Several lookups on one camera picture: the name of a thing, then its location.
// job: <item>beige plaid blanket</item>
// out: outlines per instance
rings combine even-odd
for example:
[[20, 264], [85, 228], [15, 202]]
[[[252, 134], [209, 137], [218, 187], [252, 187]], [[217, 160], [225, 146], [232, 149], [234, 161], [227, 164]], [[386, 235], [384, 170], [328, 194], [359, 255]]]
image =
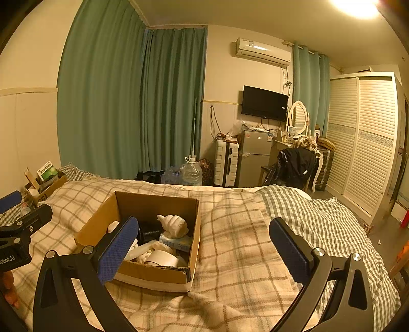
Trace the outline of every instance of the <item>beige plaid blanket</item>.
[[[52, 207], [53, 218], [32, 236], [31, 264], [14, 271], [20, 313], [30, 328], [46, 252], [74, 252], [74, 235], [114, 191], [201, 201], [200, 249], [189, 293], [151, 291], [115, 280], [106, 283], [138, 331], [270, 331], [297, 296], [297, 285], [270, 241], [262, 215], [265, 205], [254, 193], [190, 191], [111, 179], [68, 182], [45, 202]], [[79, 281], [74, 280], [74, 287], [89, 322], [101, 328]], [[309, 325], [316, 323], [314, 314]]]

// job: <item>bed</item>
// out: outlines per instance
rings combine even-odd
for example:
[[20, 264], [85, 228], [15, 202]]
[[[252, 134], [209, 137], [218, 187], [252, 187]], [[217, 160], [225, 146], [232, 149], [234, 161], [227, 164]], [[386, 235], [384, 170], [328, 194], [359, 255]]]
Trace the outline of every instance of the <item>bed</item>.
[[[74, 252], [75, 233], [114, 191], [201, 201], [200, 250], [189, 293], [156, 292], [115, 280], [106, 284], [138, 331], [270, 331], [299, 292], [299, 285], [270, 241], [267, 226], [273, 217], [282, 217], [312, 247], [319, 245], [334, 256], [347, 257], [353, 251], [363, 255], [373, 295], [375, 331], [381, 331], [400, 306], [381, 257], [352, 213], [336, 199], [311, 200], [292, 188], [279, 186], [224, 189], [83, 178], [67, 182], [46, 201], [53, 218], [32, 236], [31, 264], [13, 272], [20, 314], [29, 327], [46, 252]], [[101, 328], [80, 283], [74, 280], [74, 286], [88, 320]], [[318, 322], [332, 286], [327, 286], [310, 327]]]

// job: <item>human hand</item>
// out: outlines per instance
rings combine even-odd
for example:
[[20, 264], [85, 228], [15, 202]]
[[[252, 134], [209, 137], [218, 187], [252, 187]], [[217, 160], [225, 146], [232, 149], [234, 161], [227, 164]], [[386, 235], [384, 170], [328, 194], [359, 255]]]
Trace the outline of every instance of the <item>human hand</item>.
[[16, 287], [14, 287], [14, 277], [11, 271], [0, 273], [0, 288], [6, 301], [16, 309], [20, 307]]

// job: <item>curtain rod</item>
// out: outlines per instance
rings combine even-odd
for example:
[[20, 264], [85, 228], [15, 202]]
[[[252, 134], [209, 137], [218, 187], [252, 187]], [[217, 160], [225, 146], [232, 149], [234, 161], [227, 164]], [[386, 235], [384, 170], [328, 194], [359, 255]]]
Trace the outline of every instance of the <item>curtain rod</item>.
[[[290, 42], [290, 41], [288, 41], [288, 40], [284, 40], [284, 41], [282, 42], [282, 44], [285, 45], [285, 46], [288, 46], [288, 47], [290, 47], [290, 46], [292, 47], [292, 46], [295, 45], [294, 43], [292, 43], [292, 42]], [[299, 49], [304, 49], [304, 47], [302, 47], [302, 46], [300, 46], [300, 45], [298, 45], [298, 48], [299, 48]], [[312, 52], [312, 51], [310, 51], [310, 50], [308, 50], [308, 53], [310, 53], [310, 54], [315, 54], [314, 52]], [[333, 63], [330, 63], [330, 66], [331, 66], [332, 68], [335, 68], [336, 70], [338, 70], [341, 74], [344, 72], [341, 67], [338, 67], [337, 65], [334, 65]]]

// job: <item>mirror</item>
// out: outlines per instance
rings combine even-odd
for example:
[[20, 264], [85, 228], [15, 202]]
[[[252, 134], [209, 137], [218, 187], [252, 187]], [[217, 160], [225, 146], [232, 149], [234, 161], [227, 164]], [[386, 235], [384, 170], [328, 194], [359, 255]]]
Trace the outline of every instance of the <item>mirror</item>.
[[307, 127], [307, 110], [304, 104], [296, 101], [290, 109], [288, 124], [296, 128], [297, 134], [302, 134]]

